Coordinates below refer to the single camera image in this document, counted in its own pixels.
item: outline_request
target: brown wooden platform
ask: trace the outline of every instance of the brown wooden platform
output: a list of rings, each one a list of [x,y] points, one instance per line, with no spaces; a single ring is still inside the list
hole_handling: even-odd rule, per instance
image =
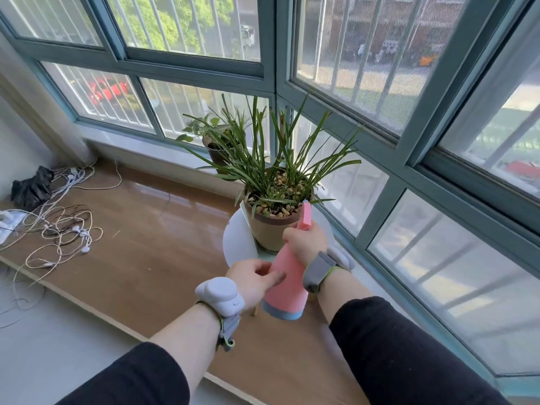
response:
[[[104,236],[88,254],[60,265],[44,285],[144,340],[193,304],[199,283],[226,273],[222,236],[234,200],[119,170],[124,182],[118,188],[71,190],[62,200],[62,206],[87,205]],[[100,163],[84,185],[116,182],[114,166]],[[39,234],[28,234],[0,258],[17,267],[43,242]],[[236,347],[228,354],[219,350],[208,377],[251,402],[368,403],[316,303],[293,322],[264,312],[245,315],[234,337]]]

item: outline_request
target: spray bottle trigger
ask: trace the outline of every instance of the spray bottle trigger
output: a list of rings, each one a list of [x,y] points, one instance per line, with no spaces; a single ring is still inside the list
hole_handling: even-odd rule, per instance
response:
[[[300,219],[296,225],[297,229],[309,230],[311,227],[311,203],[307,200],[302,202],[302,209],[300,210]]]

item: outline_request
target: black sleeve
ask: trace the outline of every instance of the black sleeve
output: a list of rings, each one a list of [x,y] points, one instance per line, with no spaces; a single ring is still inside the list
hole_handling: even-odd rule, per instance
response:
[[[190,389],[180,366],[162,347],[143,342],[58,404],[188,405]]]
[[[330,330],[371,405],[510,405],[381,297],[349,301]]]

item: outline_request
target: spray bottle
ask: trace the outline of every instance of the spray bottle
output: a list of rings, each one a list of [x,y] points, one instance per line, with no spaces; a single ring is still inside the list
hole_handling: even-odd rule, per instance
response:
[[[296,228],[308,230],[310,227],[311,204],[304,201]],[[261,303],[262,309],[280,320],[299,319],[306,306],[308,295],[308,292],[302,286],[304,270],[305,267],[294,257],[291,248],[286,243],[275,257],[269,272],[284,271],[287,273],[287,277],[281,284],[266,292]]]

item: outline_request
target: white round table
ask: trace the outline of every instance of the white round table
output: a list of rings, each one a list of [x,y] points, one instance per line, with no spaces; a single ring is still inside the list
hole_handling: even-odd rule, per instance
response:
[[[335,240],[330,222],[316,207],[312,207],[311,210],[312,219],[321,226],[328,237],[328,246],[334,246]],[[274,261],[275,258],[275,254],[271,254],[257,245],[240,208],[230,218],[223,233],[223,253],[229,267],[237,261],[248,258],[260,258],[267,261]]]

